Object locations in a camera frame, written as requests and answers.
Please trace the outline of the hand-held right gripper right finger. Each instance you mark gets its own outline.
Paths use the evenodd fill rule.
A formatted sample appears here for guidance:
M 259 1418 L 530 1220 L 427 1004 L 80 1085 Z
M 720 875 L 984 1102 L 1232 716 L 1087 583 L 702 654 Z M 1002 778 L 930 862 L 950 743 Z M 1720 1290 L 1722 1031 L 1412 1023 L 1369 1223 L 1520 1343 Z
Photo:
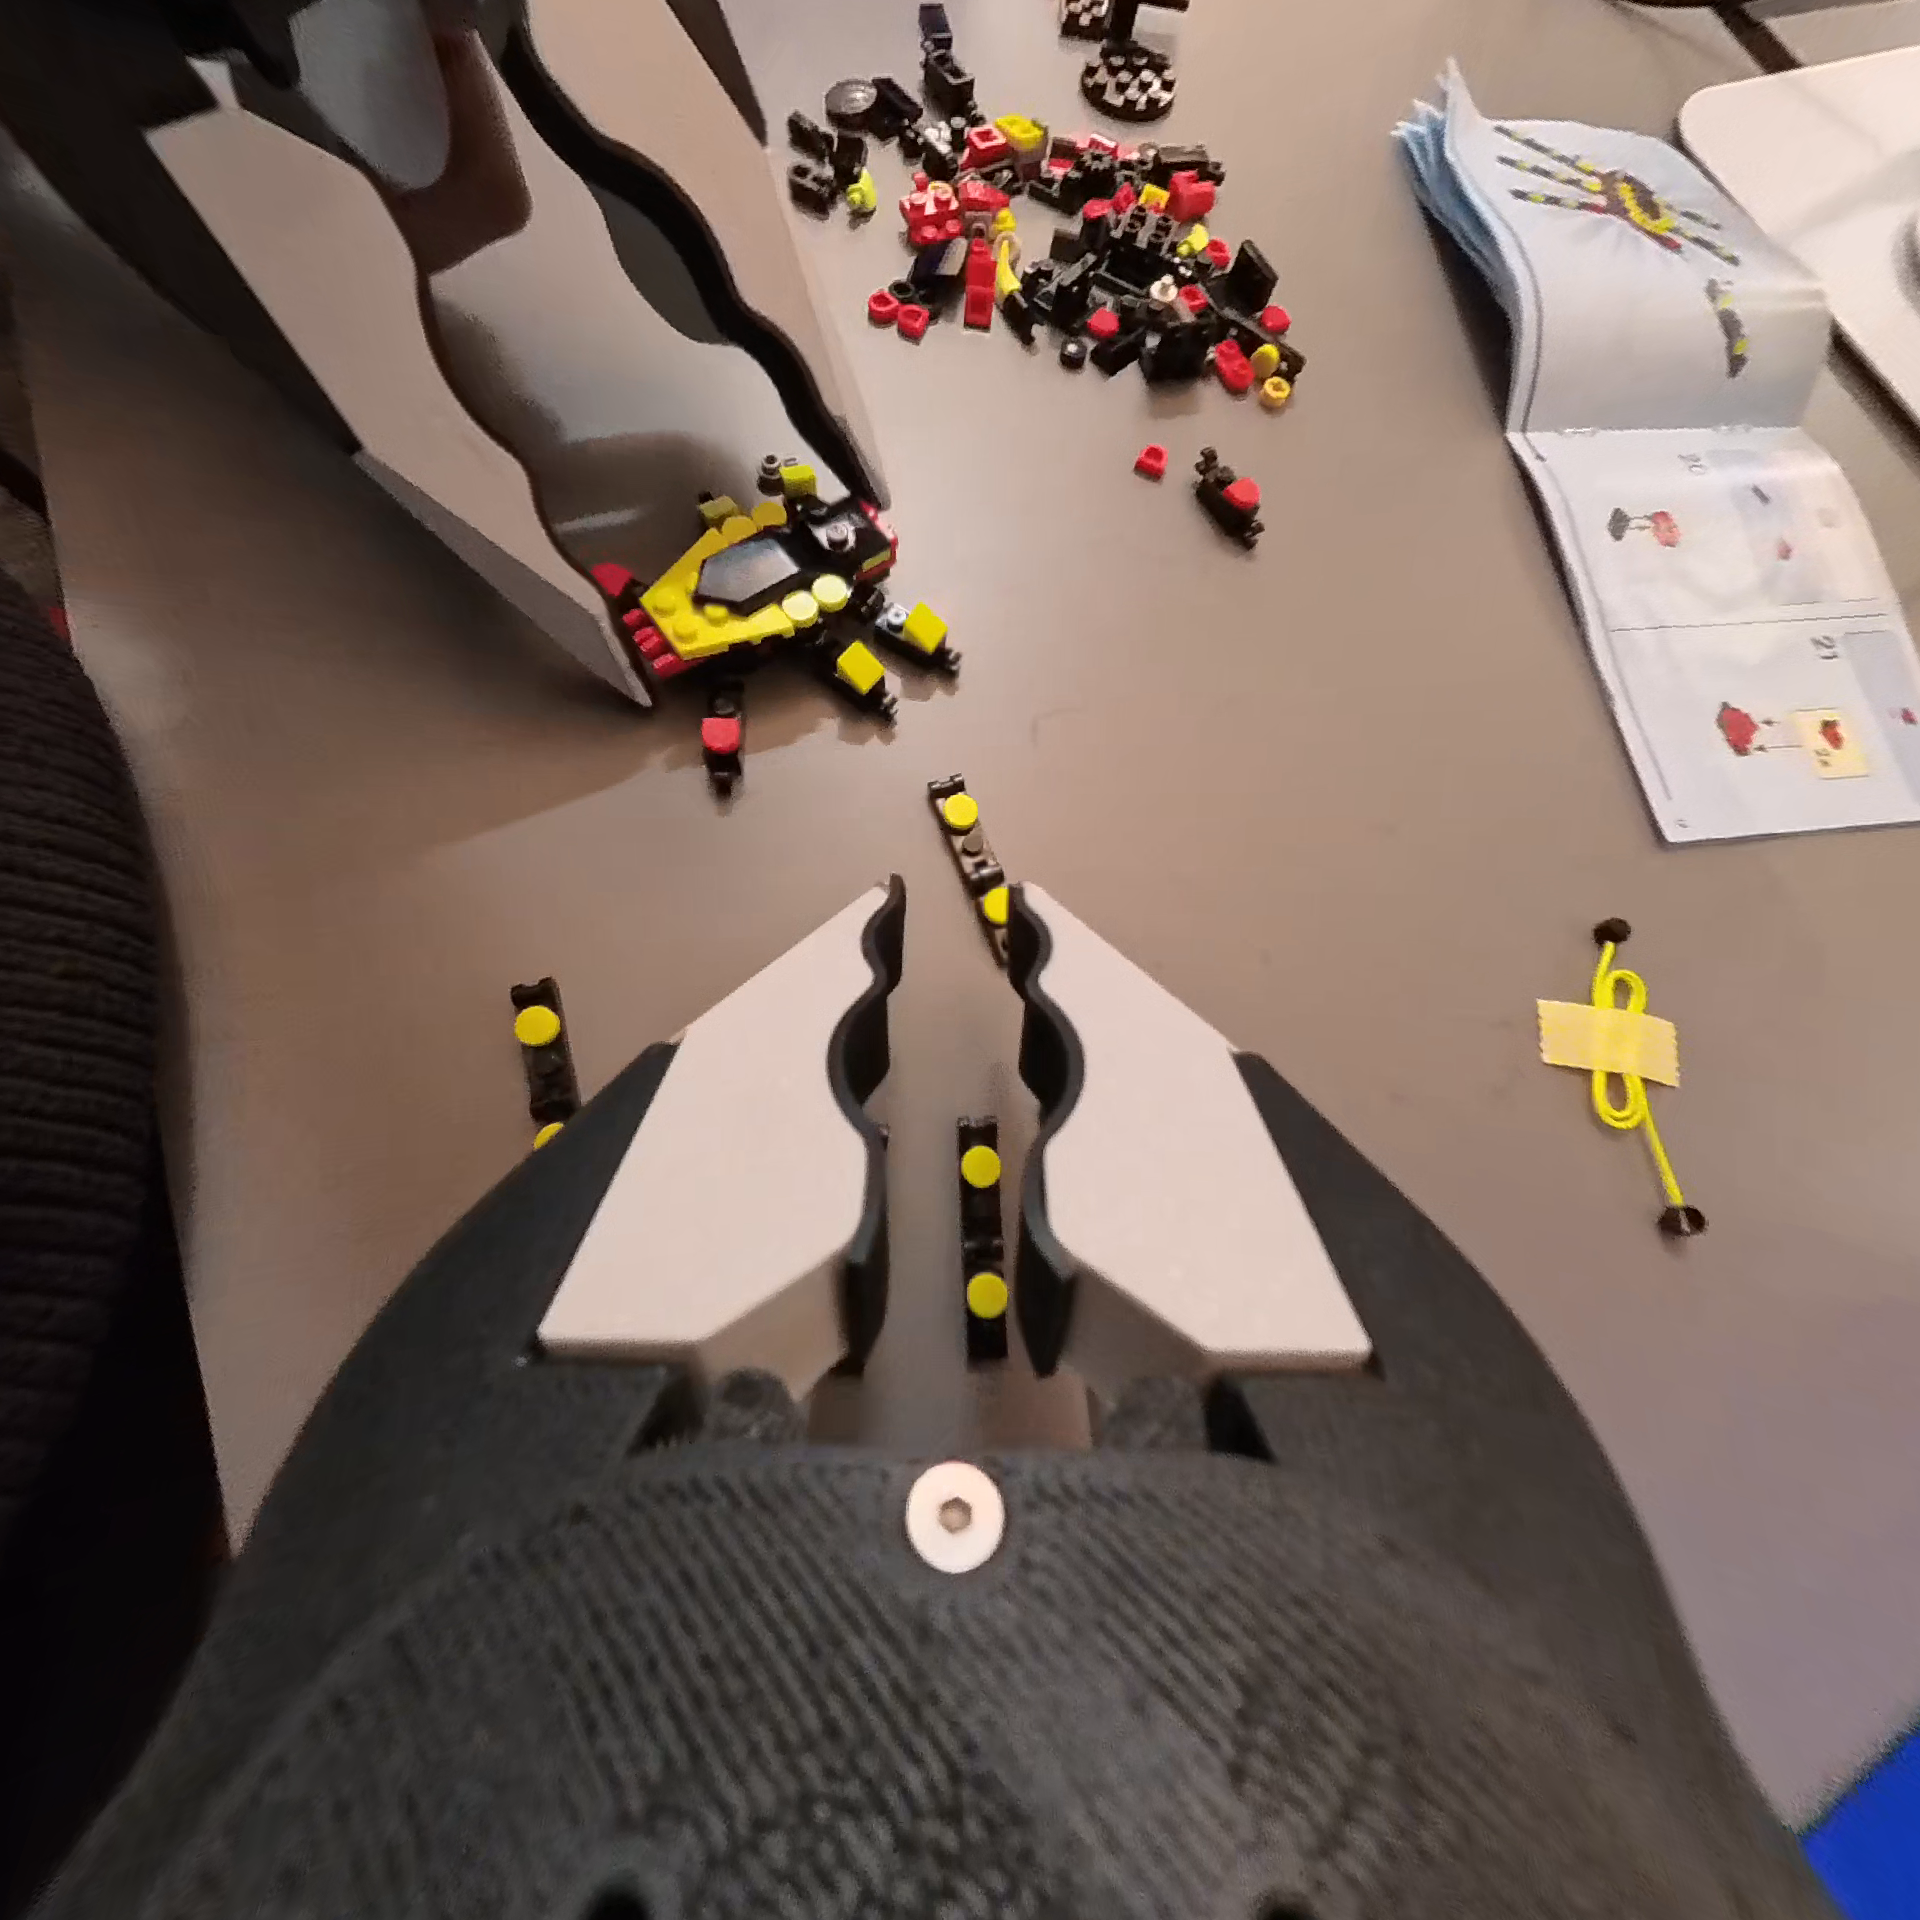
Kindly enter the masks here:
M 1011 893 L 1018 1070 L 1038 1109 L 1016 1319 L 1038 1377 L 1353 1374 L 1358 1310 L 1211 1022 L 1033 882 Z

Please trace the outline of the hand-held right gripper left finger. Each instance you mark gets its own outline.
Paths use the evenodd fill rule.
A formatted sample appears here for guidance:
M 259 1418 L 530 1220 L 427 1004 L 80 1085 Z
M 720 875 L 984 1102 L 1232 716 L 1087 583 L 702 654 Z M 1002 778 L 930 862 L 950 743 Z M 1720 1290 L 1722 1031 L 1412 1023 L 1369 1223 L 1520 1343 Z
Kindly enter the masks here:
M 905 882 L 688 1023 L 537 1339 L 688 1377 L 859 1377 L 890 1305 L 887 1129 Z

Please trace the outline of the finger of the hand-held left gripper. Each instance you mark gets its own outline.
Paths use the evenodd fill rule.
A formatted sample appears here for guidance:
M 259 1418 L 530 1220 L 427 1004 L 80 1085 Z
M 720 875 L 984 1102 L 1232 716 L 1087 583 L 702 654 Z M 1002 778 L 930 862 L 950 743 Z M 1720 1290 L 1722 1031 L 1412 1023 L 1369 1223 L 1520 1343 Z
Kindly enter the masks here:
M 770 380 L 800 439 L 842 483 L 892 508 L 724 7 L 519 3 L 504 21 L 500 75 L 542 142 L 662 233 L 718 338 Z
M 344 418 L 354 465 L 563 654 L 655 706 L 614 602 L 542 511 L 527 462 L 449 378 L 426 278 L 375 183 L 254 114 L 225 66 L 210 105 L 150 146 Z

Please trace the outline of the black lego strip yellow tiles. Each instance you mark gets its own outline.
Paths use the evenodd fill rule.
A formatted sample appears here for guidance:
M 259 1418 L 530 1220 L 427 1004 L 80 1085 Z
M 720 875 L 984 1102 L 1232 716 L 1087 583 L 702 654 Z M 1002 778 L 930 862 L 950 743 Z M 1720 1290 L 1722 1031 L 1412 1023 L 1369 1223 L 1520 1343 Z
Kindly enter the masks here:
M 1011 1283 L 1002 1207 L 1002 1151 L 994 1116 L 955 1122 L 959 1258 L 967 1367 L 1008 1361 Z
M 560 983 L 542 975 L 510 991 L 512 1036 L 527 1085 L 527 1103 L 542 1147 L 584 1106 L 580 1081 L 570 1046 Z
M 1008 964 L 1011 881 L 960 775 L 929 782 L 929 806 L 998 970 Z

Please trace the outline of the yellow black lego model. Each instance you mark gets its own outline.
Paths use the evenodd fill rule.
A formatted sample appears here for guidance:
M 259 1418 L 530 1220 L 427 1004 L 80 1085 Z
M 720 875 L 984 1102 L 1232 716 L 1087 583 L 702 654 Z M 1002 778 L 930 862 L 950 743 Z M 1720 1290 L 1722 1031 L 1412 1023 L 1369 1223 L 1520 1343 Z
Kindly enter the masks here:
M 704 695 L 700 757 L 710 788 L 732 801 L 746 775 L 747 683 L 770 658 L 798 661 L 857 714 L 892 726 L 887 657 L 955 678 L 950 621 L 892 595 L 898 534 L 874 501 L 826 495 L 802 462 L 767 457 L 756 503 L 702 494 L 702 532 L 655 578 L 600 561 L 608 602 L 643 689 Z

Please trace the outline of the pile of lego pieces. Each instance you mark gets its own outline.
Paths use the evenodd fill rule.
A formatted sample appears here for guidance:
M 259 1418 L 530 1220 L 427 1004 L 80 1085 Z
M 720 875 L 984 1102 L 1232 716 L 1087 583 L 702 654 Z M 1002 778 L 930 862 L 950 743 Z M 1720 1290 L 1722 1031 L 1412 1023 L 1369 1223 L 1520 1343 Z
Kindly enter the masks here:
M 875 157 L 904 164 L 904 268 L 866 300 L 866 319 L 919 346 L 939 319 L 1006 331 L 1023 349 L 1152 388 L 1211 380 L 1232 397 L 1289 406 L 1304 353 L 1289 338 L 1279 273 L 1254 241 L 1214 228 L 1224 162 L 1092 109 L 1090 129 L 991 111 L 959 54 L 947 5 L 916 5 L 919 78 L 849 75 L 818 111 L 785 122 L 792 202 L 851 227 L 890 206 Z M 1099 41 L 1064 38 L 1087 51 Z

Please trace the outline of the black round lego plate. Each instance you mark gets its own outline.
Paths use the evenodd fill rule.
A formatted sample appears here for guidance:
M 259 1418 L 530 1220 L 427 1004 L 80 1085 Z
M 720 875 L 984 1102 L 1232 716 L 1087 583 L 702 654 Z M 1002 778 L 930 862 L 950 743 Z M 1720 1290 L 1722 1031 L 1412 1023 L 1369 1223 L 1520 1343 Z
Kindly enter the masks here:
M 1170 54 L 1138 38 L 1106 38 L 1079 73 L 1090 109 L 1124 125 L 1160 124 L 1178 100 Z

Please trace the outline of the black lego leg red tip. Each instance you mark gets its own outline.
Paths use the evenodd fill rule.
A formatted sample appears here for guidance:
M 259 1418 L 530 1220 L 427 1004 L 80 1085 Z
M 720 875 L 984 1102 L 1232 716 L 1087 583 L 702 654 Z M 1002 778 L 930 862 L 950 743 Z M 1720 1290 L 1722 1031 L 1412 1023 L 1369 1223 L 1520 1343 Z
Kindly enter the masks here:
M 1194 462 L 1192 492 L 1214 527 L 1242 550 L 1255 550 L 1262 532 L 1260 483 L 1228 465 L 1214 446 L 1203 446 Z

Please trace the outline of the masking tape piece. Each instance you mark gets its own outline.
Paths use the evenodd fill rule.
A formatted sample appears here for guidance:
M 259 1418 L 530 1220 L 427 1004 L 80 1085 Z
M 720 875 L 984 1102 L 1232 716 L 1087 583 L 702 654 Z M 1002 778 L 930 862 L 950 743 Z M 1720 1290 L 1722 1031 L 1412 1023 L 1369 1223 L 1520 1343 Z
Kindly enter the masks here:
M 1550 1067 L 1679 1089 L 1675 1023 L 1636 1004 L 1538 1001 L 1540 1058 Z

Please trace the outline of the white instruction booklet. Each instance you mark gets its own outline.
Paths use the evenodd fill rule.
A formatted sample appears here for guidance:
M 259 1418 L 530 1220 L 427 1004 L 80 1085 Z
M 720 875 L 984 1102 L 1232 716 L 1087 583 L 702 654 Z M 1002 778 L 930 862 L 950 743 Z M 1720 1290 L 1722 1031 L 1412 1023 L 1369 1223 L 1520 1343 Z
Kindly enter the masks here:
M 1454 59 L 1395 142 L 1504 314 L 1504 439 L 1662 838 L 1916 826 L 1916 645 L 1806 433 L 1817 277 L 1673 145 L 1488 114 Z

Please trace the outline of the blue plastic bin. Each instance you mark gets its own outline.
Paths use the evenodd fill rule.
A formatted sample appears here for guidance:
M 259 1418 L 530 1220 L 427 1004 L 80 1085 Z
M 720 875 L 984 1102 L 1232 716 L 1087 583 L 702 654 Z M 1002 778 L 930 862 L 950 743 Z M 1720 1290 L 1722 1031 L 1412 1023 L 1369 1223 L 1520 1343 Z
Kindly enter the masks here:
M 1919 1917 L 1919 1724 L 1804 1829 L 1814 1869 L 1849 1917 Z

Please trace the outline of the white stand base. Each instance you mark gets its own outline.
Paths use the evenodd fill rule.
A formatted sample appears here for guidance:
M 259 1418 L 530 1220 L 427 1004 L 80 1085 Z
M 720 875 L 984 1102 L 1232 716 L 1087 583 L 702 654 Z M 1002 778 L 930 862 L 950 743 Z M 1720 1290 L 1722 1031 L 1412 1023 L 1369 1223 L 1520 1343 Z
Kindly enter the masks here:
M 1843 341 L 1919 418 L 1919 47 L 1705 87 L 1679 132 L 1814 273 Z

